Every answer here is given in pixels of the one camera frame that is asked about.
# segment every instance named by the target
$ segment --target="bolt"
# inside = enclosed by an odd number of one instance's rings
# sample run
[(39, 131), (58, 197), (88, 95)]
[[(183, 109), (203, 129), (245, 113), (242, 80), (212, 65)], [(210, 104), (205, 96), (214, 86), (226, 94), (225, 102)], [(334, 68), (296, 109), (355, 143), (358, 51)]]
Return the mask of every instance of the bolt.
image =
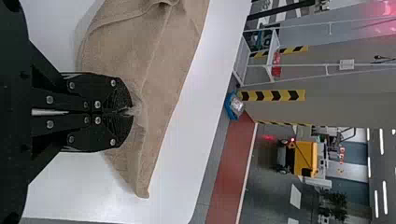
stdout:
[(95, 118), (95, 124), (100, 124), (102, 123), (102, 119), (100, 117)]
[(99, 109), (102, 106), (102, 104), (100, 103), (100, 101), (95, 101), (95, 108)]
[(47, 120), (47, 128), (48, 128), (48, 129), (52, 129), (53, 126), (54, 126), (53, 121), (52, 121), (52, 120)]
[(73, 135), (69, 136), (69, 143), (74, 143), (75, 137)]
[(116, 139), (111, 139), (110, 145), (114, 147), (116, 145)]
[(69, 83), (70, 90), (73, 90), (75, 87), (76, 87), (76, 84), (74, 82)]
[(47, 96), (47, 104), (52, 105), (53, 104), (53, 97), (52, 96)]

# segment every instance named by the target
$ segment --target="hazard stripe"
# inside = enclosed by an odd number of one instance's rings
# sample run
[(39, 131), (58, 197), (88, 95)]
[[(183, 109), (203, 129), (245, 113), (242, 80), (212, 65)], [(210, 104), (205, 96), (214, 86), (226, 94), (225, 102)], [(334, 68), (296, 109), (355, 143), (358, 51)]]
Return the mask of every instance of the hazard stripe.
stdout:
[(242, 101), (305, 101), (305, 90), (292, 91), (239, 91)]
[(312, 124), (307, 124), (307, 123), (278, 122), (278, 121), (270, 121), (270, 120), (256, 120), (256, 122), (260, 123), (260, 124), (272, 124), (272, 125), (279, 125), (279, 126), (293, 126), (293, 125), (299, 125), (299, 126), (304, 126), (304, 127), (313, 126)]
[[(280, 54), (292, 54), (292, 53), (308, 52), (308, 49), (309, 49), (308, 46), (298, 46), (295, 48), (280, 49), (279, 53)], [(268, 50), (251, 53), (250, 58), (263, 58), (263, 57), (268, 56), (268, 53), (269, 53)]]

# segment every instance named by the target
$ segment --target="gray floor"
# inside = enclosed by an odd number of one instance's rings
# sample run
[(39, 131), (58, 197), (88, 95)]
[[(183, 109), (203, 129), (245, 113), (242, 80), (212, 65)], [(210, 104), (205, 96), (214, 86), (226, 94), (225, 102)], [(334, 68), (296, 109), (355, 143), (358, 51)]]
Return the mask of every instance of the gray floor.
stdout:
[[(240, 223), (286, 224), (289, 217), (300, 224), (316, 223), (318, 195), (313, 187), (304, 185), (297, 176), (273, 171), (276, 141), (265, 140), (265, 135), (279, 139), (293, 137), (294, 132), (290, 126), (259, 125)], [(290, 204), (292, 184), (302, 193), (301, 209)]]

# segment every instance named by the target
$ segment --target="white surface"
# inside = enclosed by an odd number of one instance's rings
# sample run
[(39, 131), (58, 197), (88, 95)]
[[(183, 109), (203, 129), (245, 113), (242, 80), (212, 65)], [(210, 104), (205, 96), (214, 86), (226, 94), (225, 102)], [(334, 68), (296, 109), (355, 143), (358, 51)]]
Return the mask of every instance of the white surface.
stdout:
[(340, 70), (353, 70), (355, 69), (355, 60), (354, 59), (347, 59), (340, 61)]
[(267, 65), (264, 66), (264, 68), (267, 70), (267, 75), (270, 78), (271, 82), (275, 82), (275, 81), (272, 75), (273, 66), (269, 64), (273, 64), (274, 53), (279, 49), (279, 47), (280, 47), (279, 38), (277, 37), (276, 31), (273, 31), (270, 48), (268, 49)]
[[(341, 131), (347, 129), (346, 127), (340, 127)], [(337, 128), (327, 128), (329, 135), (336, 136)], [(359, 142), (359, 143), (367, 143), (367, 139), (370, 140), (370, 136), (367, 134), (367, 130), (363, 128), (356, 129), (355, 137), (348, 139), (348, 142)], [(349, 130), (343, 133), (345, 138), (353, 135), (353, 130)]]
[(384, 155), (384, 130), (379, 129), (379, 150), (381, 155)]
[(384, 214), (388, 214), (388, 191), (387, 191), (387, 182), (382, 181), (382, 196), (384, 197)]
[(273, 67), (274, 53), (279, 48), (280, 48), (279, 38), (277, 36), (277, 33), (275, 31), (273, 31), (272, 36), (271, 36), (270, 48), (268, 49), (268, 56), (267, 56), (266, 64), (263, 64), (263, 65), (252, 64), (252, 65), (247, 65), (247, 67), (263, 67), (267, 72), (267, 76), (270, 78), (270, 82), (275, 82), (274, 77), (272, 75), (272, 67)]
[(299, 221), (297, 221), (296, 219), (293, 219), (293, 218), (289, 217), (289, 219), (288, 219), (288, 224), (299, 224)]
[(366, 3), (370, 0), (332, 0), (329, 3), (330, 10), (337, 9), (340, 7), (350, 7), (360, 3)]
[(290, 203), (300, 209), (301, 206), (301, 192), (291, 184)]
[[(77, 23), (98, 2), (21, 2), (33, 42), (58, 69), (74, 70)], [(61, 153), (30, 185), (23, 216), (128, 224), (188, 223), (249, 10), (250, 0), (210, 1), (201, 42), (163, 140), (150, 199), (138, 199), (125, 190), (102, 154)]]
[(259, 123), (254, 124), (253, 136), (251, 137), (251, 143), (250, 143), (250, 151), (248, 153), (248, 158), (247, 158), (247, 169), (245, 171), (244, 186), (242, 187), (242, 194), (241, 194), (241, 199), (239, 200), (239, 207), (238, 207), (238, 213), (236, 215), (235, 224), (239, 224), (239, 218), (241, 218), (242, 205), (244, 203), (245, 190), (247, 188), (247, 183), (248, 183), (248, 172), (249, 172), (250, 163), (251, 163), (251, 155), (253, 154), (253, 148), (254, 148), (254, 143), (256, 141), (256, 133), (257, 133), (258, 126), (259, 126)]
[(329, 168), (326, 176), (354, 180), (362, 183), (368, 183), (368, 167), (352, 163), (340, 164), (339, 161), (329, 161)]
[(379, 214), (378, 214), (378, 191), (377, 190), (374, 191), (374, 200), (375, 200), (375, 217), (379, 218)]

